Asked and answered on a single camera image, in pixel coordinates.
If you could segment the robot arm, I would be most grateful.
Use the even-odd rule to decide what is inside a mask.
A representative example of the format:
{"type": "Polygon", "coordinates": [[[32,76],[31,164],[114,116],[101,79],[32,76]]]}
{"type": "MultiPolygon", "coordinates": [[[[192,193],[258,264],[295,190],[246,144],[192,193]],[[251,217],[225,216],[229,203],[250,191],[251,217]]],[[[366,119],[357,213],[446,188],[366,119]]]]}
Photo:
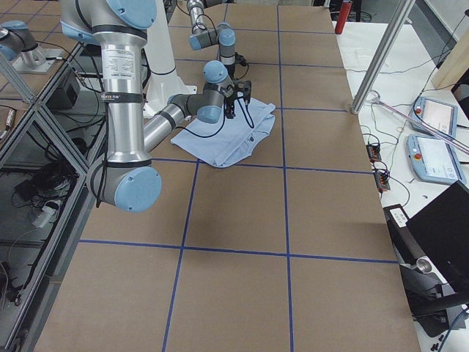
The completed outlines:
{"type": "Polygon", "coordinates": [[[221,23],[204,29],[211,1],[188,1],[193,49],[219,46],[220,57],[204,66],[205,84],[191,94],[177,76],[161,1],[62,1],[63,33],[100,46],[106,147],[90,167],[87,186],[98,202],[128,212],[150,208],[162,182],[151,151],[185,118],[216,123],[233,117],[237,83],[235,33],[221,23]]]}
{"type": "Polygon", "coordinates": [[[219,60],[225,66],[231,78],[234,78],[236,66],[236,36],[233,28],[226,22],[215,26],[204,13],[208,7],[227,3],[227,1],[186,1],[186,8],[191,19],[189,44],[194,51],[217,45],[219,60]]]}

